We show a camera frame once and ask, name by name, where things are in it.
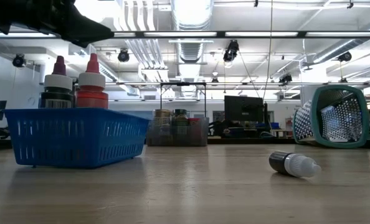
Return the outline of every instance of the metal mesh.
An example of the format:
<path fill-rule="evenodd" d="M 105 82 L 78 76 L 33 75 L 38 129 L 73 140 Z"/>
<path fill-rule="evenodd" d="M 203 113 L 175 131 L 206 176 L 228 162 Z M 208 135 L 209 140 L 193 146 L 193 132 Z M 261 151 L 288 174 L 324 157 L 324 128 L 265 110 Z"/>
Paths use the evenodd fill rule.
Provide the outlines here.
<path fill-rule="evenodd" d="M 313 137 L 311 130 L 311 100 L 299 108 L 295 114 L 295 136 L 297 140 Z"/>
<path fill-rule="evenodd" d="M 362 135 L 361 107 L 356 96 L 321 110 L 321 135 L 333 142 L 358 141 Z"/>

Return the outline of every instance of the black monitor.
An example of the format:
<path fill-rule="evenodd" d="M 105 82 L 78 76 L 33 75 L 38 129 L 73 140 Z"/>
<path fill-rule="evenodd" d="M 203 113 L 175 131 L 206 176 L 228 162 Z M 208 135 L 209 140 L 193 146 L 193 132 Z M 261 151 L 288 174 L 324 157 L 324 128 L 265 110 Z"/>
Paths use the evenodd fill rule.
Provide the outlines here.
<path fill-rule="evenodd" d="M 225 96 L 225 119 L 263 122 L 263 100 L 257 97 Z"/>

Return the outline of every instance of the cable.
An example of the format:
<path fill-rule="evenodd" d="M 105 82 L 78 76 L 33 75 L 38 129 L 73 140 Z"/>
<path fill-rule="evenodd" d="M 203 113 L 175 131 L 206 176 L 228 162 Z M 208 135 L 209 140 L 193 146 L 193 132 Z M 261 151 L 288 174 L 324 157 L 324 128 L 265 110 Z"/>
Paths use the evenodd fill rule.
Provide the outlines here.
<path fill-rule="evenodd" d="M 253 88 L 254 88 L 255 92 L 257 93 L 257 96 L 260 98 L 259 92 L 257 91 L 257 89 L 256 89 L 256 87 L 255 87 L 255 85 L 254 85 L 254 82 L 253 82 L 253 80 L 252 80 L 252 77 L 250 76 L 250 73 L 249 73 L 249 71 L 247 70 L 246 63 L 245 63 L 245 61 L 243 60 L 242 52 L 240 52 L 240 50 L 238 50 L 238 51 L 239 51 L 240 58 L 242 59 L 243 65 L 245 66 L 245 69 L 246 69 L 247 75 L 249 76 L 250 82 L 252 83 Z"/>
<path fill-rule="evenodd" d="M 262 99 L 265 98 L 265 92 L 267 91 L 268 80 L 270 78 L 270 62 L 271 62 L 271 46 L 272 46 L 272 21 L 273 21 L 273 0 L 271 0 L 271 28 L 270 28 L 270 48 L 268 54 L 268 69 L 267 69 L 267 81 L 265 82 L 264 95 Z"/>

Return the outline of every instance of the ceiling duct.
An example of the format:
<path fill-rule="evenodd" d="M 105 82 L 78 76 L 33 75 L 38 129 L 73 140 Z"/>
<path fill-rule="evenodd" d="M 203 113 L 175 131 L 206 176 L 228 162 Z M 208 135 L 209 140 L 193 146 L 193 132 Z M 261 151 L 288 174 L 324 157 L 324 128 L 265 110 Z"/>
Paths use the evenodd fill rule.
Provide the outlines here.
<path fill-rule="evenodd" d="M 213 5 L 214 0 L 171 0 L 175 30 L 208 30 L 210 28 Z M 185 63 L 185 65 L 179 65 L 178 67 L 182 77 L 196 79 L 199 76 L 201 66 L 195 65 L 195 63 L 201 60 L 203 50 L 203 43 L 177 44 L 178 62 Z M 183 94 L 192 96 L 195 93 L 185 91 Z"/>
<path fill-rule="evenodd" d="M 370 31 L 370 23 L 366 24 L 362 28 L 360 28 L 362 31 Z M 312 56 L 311 59 L 307 59 L 305 63 L 303 63 L 303 66 L 310 66 L 310 65 L 316 65 L 319 63 L 327 62 L 331 59 L 334 59 L 347 51 L 360 46 L 361 44 L 369 41 L 370 39 L 352 39 L 352 40 L 341 40 L 332 46 L 328 47 L 327 49 L 324 49 L 323 51 L 317 53 L 316 55 Z M 292 71 L 299 67 L 298 62 L 290 63 L 289 66 L 287 66 L 285 69 L 286 71 Z"/>

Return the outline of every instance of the black object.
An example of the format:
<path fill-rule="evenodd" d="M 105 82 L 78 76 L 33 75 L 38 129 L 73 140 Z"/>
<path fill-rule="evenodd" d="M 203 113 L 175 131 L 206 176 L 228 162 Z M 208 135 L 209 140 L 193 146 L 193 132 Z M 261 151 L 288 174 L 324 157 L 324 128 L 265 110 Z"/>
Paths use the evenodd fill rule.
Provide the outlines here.
<path fill-rule="evenodd" d="M 40 94 L 39 108 L 73 108 L 74 96 L 72 90 L 57 87 L 46 87 Z"/>
<path fill-rule="evenodd" d="M 342 54 L 342 55 L 340 55 L 338 58 L 337 58 L 337 60 L 339 60 L 340 62 L 348 62 L 348 61 L 350 61 L 351 59 L 352 59 L 352 55 L 351 55 L 351 53 L 350 52 L 346 52 L 346 53 L 344 53 L 344 54 Z"/>
<path fill-rule="evenodd" d="M 237 43 L 237 40 L 230 40 L 228 48 L 224 54 L 224 61 L 225 62 L 233 61 L 236 58 L 238 51 L 239 51 L 239 44 Z"/>
<path fill-rule="evenodd" d="M 16 54 L 16 57 L 12 61 L 13 66 L 16 68 L 23 68 L 26 66 L 26 60 L 24 54 Z"/>
<path fill-rule="evenodd" d="M 127 62 L 130 59 L 130 55 L 128 54 L 128 49 L 121 49 L 120 53 L 118 54 L 118 60 L 120 62 Z"/>
<path fill-rule="evenodd" d="M 271 154 L 269 162 L 270 166 L 277 172 L 285 175 L 290 175 L 285 168 L 285 160 L 291 152 L 276 151 Z"/>
<path fill-rule="evenodd" d="M 112 38 L 107 27 L 81 15 L 75 0 L 0 0 L 0 31 L 9 33 L 11 25 L 43 34 L 59 35 L 80 47 Z"/>
<path fill-rule="evenodd" d="M 225 119 L 232 121 L 263 121 L 263 99 L 245 96 L 225 96 Z"/>
<path fill-rule="evenodd" d="M 290 74 L 286 74 L 286 75 L 284 75 L 283 77 L 281 77 L 279 79 L 279 82 L 280 83 L 289 83 L 291 81 L 293 81 L 293 78 L 292 78 L 292 76 Z"/>

